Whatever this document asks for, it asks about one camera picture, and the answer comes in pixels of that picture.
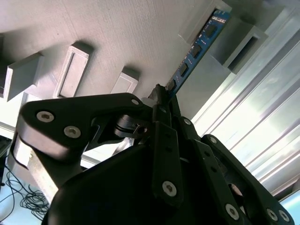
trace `gray block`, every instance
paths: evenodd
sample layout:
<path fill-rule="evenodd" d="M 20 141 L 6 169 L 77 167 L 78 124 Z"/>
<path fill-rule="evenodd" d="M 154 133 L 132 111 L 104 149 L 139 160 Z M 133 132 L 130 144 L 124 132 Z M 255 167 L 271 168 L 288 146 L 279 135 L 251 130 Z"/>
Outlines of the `gray block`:
<path fill-rule="evenodd" d="M 7 67 L 4 91 L 3 94 L 0 92 L 0 97 L 9 101 L 33 85 L 40 71 L 42 58 L 41 54 L 35 53 L 21 61 L 10 64 Z"/>
<path fill-rule="evenodd" d="M 74 97 L 88 66 L 93 49 L 82 43 L 69 47 L 53 98 Z"/>
<path fill-rule="evenodd" d="M 256 26 L 232 17 L 210 47 L 209 54 L 222 66 L 238 74 L 267 37 Z"/>
<path fill-rule="evenodd" d="M 216 10 L 231 11 L 231 7 L 222 0 L 195 1 L 193 9 L 182 24 L 178 35 L 189 45 L 193 44 L 200 30 Z"/>
<path fill-rule="evenodd" d="M 116 93 L 133 93 L 138 84 L 138 73 L 134 70 L 123 68 L 120 76 L 118 77 L 111 94 Z"/>

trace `textured gray surface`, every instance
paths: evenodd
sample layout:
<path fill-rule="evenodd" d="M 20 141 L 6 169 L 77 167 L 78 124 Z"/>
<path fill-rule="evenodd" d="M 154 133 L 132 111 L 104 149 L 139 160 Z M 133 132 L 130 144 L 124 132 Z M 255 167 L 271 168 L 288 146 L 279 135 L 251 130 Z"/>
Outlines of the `textured gray surface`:
<path fill-rule="evenodd" d="M 7 67 L 3 94 L 5 101 L 11 100 L 34 84 L 36 74 L 42 66 L 42 59 L 41 54 L 35 53 Z"/>
<path fill-rule="evenodd" d="M 189 50 L 178 32 L 194 0 L 0 0 L 4 56 L 20 60 L 45 56 L 41 91 L 51 98 L 68 51 L 75 41 L 95 51 L 77 95 L 110 93 L 122 68 L 141 71 L 138 97 L 166 84 Z"/>

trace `metal panel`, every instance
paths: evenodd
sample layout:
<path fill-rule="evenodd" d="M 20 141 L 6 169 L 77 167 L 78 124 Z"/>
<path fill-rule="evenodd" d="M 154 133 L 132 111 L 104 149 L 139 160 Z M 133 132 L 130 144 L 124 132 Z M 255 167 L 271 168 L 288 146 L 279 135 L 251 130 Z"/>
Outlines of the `metal panel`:
<path fill-rule="evenodd" d="M 269 38 L 193 118 L 272 193 L 300 176 L 300 14 L 284 10 Z"/>

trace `electronic chip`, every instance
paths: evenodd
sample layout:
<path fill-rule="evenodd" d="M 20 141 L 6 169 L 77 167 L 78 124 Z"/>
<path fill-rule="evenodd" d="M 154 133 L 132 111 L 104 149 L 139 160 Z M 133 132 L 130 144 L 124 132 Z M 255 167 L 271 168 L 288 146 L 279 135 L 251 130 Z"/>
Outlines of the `electronic chip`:
<path fill-rule="evenodd" d="M 170 82 L 168 83 L 167 89 L 168 89 L 169 91 L 172 91 L 172 90 L 174 90 L 175 88 L 176 88 L 176 82 L 172 79 L 172 80 L 170 80 Z"/>
<path fill-rule="evenodd" d="M 194 45 L 192 47 L 191 55 L 194 57 L 194 59 L 197 58 L 197 56 L 199 55 L 201 50 L 202 50 L 202 48 L 200 47 L 200 45 Z"/>
<path fill-rule="evenodd" d="M 206 28 L 206 30 L 205 30 L 205 35 L 208 38 L 211 38 L 215 34 L 216 30 L 217 30 L 216 25 L 209 25 L 208 28 Z"/>
<path fill-rule="evenodd" d="M 188 70 L 188 65 L 186 63 L 183 63 L 179 68 L 180 76 L 183 77 L 186 74 L 187 70 Z"/>

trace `gray rectangular block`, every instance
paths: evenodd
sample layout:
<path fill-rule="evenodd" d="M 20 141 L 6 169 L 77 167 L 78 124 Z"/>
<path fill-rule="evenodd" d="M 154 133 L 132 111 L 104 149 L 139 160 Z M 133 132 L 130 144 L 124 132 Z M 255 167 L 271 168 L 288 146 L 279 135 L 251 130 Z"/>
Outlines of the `gray rectangular block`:
<path fill-rule="evenodd" d="M 81 43 L 74 43 L 69 47 L 53 98 L 75 96 L 92 52 L 92 48 Z"/>
<path fill-rule="evenodd" d="M 10 64 L 7 67 L 3 95 L 0 97 L 9 101 L 33 85 L 42 66 L 42 59 L 41 54 L 35 53 L 21 61 Z"/>
<path fill-rule="evenodd" d="M 133 93 L 137 84 L 138 74 L 133 70 L 124 68 L 112 88 L 111 94 L 124 92 Z"/>

